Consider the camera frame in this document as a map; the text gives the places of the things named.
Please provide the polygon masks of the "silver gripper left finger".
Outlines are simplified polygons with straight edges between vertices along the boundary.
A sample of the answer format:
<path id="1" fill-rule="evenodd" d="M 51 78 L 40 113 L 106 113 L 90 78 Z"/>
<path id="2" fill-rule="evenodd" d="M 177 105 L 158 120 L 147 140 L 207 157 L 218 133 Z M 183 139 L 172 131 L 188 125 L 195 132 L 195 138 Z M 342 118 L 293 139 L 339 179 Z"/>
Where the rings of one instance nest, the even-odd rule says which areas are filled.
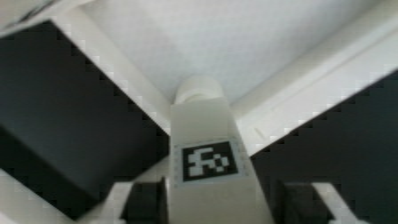
<path id="1" fill-rule="evenodd" d="M 165 180 L 117 182 L 76 224 L 168 224 Z"/>

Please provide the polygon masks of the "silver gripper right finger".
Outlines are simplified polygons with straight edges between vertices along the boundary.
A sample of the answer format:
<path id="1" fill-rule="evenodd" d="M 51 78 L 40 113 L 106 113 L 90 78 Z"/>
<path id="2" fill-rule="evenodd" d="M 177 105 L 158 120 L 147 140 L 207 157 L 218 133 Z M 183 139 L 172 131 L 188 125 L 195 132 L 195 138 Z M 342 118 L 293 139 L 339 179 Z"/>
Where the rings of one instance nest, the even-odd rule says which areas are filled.
<path id="1" fill-rule="evenodd" d="M 277 224 L 369 224 L 369 222 L 355 216 L 330 183 L 280 182 Z"/>

